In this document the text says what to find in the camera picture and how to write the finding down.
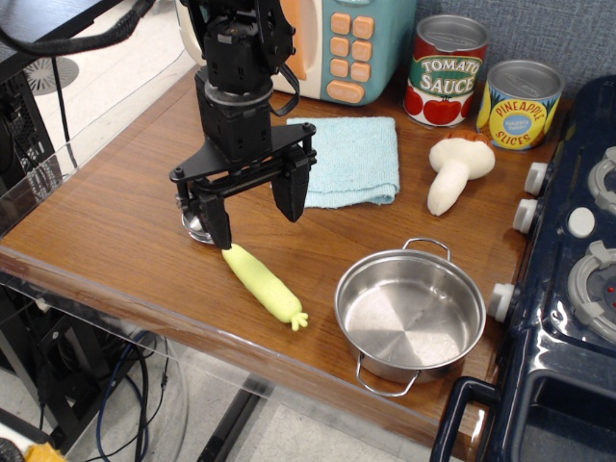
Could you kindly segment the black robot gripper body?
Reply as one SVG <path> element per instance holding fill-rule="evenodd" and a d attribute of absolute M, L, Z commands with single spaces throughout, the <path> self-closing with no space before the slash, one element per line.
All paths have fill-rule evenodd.
<path fill-rule="evenodd" d="M 229 197 L 271 183 L 281 171 L 282 158 L 294 148 L 310 158 L 312 168 L 317 129 L 311 123 L 271 124 L 271 81 L 244 94 L 214 87 L 204 71 L 198 71 L 194 81 L 205 142 L 169 174 L 181 207 L 189 206 L 198 193 Z"/>

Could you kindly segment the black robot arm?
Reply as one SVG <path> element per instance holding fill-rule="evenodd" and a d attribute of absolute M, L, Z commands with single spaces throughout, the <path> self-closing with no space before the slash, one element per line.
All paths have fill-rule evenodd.
<path fill-rule="evenodd" d="M 187 1 L 185 7 L 205 64 L 195 75 L 205 136 L 202 147 L 175 167 L 170 180 L 186 229 L 197 240 L 232 244 L 224 200 L 269 183 L 278 210 L 291 222 L 304 211 L 312 165 L 313 124 L 274 126 L 299 96 L 280 109 L 270 104 L 272 76 L 294 90 L 286 61 L 295 52 L 295 28 L 277 1 Z"/>

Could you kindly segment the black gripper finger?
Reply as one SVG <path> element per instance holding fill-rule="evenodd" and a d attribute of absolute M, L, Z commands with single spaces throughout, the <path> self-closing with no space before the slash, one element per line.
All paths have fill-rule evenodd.
<path fill-rule="evenodd" d="M 230 249 L 232 235 L 224 197 L 214 193 L 197 194 L 199 217 L 213 244 L 219 249 Z"/>
<path fill-rule="evenodd" d="M 275 204 L 291 222 L 303 214 L 310 169 L 310 158 L 300 148 L 294 148 L 282 158 L 281 171 L 271 181 Z"/>

